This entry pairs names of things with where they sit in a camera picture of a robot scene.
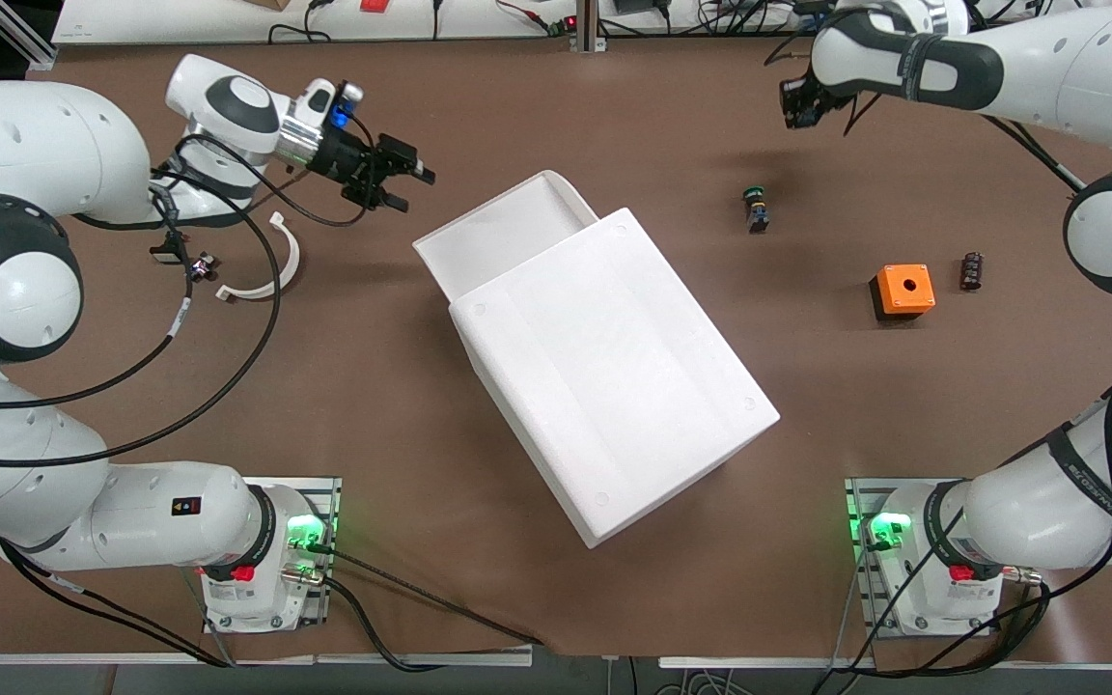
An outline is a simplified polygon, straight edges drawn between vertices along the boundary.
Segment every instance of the red button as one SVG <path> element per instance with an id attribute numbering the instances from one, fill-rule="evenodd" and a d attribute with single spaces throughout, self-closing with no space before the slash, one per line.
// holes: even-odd
<path id="1" fill-rule="evenodd" d="M 952 565 L 946 568 L 950 570 L 950 580 L 952 582 L 971 582 L 976 576 L 976 573 L 972 572 L 972 567 L 967 567 L 967 565 Z"/>

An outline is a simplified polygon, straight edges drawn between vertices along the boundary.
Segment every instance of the white circular joint cap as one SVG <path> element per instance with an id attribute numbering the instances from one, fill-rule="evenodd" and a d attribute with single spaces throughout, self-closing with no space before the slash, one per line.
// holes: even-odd
<path id="1" fill-rule="evenodd" d="M 1090 195 L 1066 224 L 1066 247 L 1090 274 L 1112 277 L 1112 190 Z"/>
<path id="2" fill-rule="evenodd" d="M 0 265 L 0 338 L 40 348 L 61 338 L 80 312 L 80 282 L 58 257 L 41 251 Z"/>
<path id="3" fill-rule="evenodd" d="M 230 80 L 230 93 L 238 97 L 238 100 L 242 101 L 244 105 L 255 106 L 257 109 L 274 103 L 274 99 L 269 98 L 267 89 L 245 77 L 235 77 Z"/>

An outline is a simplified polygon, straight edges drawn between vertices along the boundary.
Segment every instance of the white box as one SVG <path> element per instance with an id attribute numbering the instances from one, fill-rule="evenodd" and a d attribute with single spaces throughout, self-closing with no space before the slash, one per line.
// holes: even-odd
<path id="1" fill-rule="evenodd" d="M 599 220 L 556 172 L 414 247 L 588 548 L 778 420 L 632 212 Z"/>

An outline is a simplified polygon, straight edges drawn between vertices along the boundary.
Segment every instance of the brown tabletop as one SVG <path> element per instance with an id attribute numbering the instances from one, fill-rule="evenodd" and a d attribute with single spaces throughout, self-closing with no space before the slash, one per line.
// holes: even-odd
<path id="1" fill-rule="evenodd" d="M 852 575 L 843 479 L 972 476 L 1075 414 L 1112 381 L 1112 298 L 1066 259 L 1066 189 L 984 120 L 883 99 L 847 138 L 846 113 L 788 132 L 767 40 L 615 40 L 599 56 L 558 40 L 200 48 L 275 91 L 314 77 L 366 89 L 377 132 L 414 142 L 440 180 L 390 189 L 409 215 L 327 229 L 286 211 L 304 271 L 267 351 L 221 405 L 121 463 L 191 458 L 244 475 L 340 475 L 340 548 L 458 599 L 568 655 L 830 654 Z M 183 48 L 62 50 L 48 78 L 105 93 L 156 161 L 181 136 L 166 83 Z M 1085 179 L 1112 153 L 1041 136 Z M 416 238 L 545 168 L 599 215 L 628 207 L 782 414 L 719 470 L 587 550 L 492 405 Z M 275 178 L 281 179 L 275 166 Z M 765 186 L 772 231 L 745 232 L 742 190 Z M 355 210 L 309 177 L 298 201 Z M 261 208 L 264 224 L 277 209 Z M 87 308 L 71 342 L 8 369 L 40 395 L 96 384 L 149 350 L 181 291 L 151 262 L 156 232 L 66 220 Z M 193 230 L 230 285 L 267 279 L 242 226 Z M 956 288 L 985 257 L 984 289 Z M 939 307 L 878 328 L 865 282 L 884 264 L 930 265 Z M 171 421 L 250 351 L 265 304 L 198 287 L 155 366 L 68 410 L 109 443 Z M 195 636 L 172 567 L 79 576 Z M 397 652 L 507 646 L 479 625 L 361 579 Z M 860 619 L 848 634 L 855 652 Z M 241 658 L 363 653 L 339 602 L 328 625 L 232 639 Z M 36 593 L 0 563 L 0 652 L 155 652 L 153 643 Z M 909 652 L 892 647 L 902 665 Z M 1021 658 L 1112 662 L 1112 568 L 1060 599 Z"/>

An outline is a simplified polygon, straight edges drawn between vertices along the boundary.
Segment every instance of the metal connector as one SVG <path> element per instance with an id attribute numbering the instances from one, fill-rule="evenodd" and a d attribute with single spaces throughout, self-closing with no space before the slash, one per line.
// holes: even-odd
<path id="1" fill-rule="evenodd" d="M 1041 586 L 1045 580 L 1041 573 L 1029 567 L 1002 567 L 1002 579 L 1027 586 Z"/>
<path id="2" fill-rule="evenodd" d="M 320 586 L 324 584 L 324 573 L 317 568 L 304 567 L 304 565 L 286 565 L 281 568 L 281 579 L 295 584 Z"/>

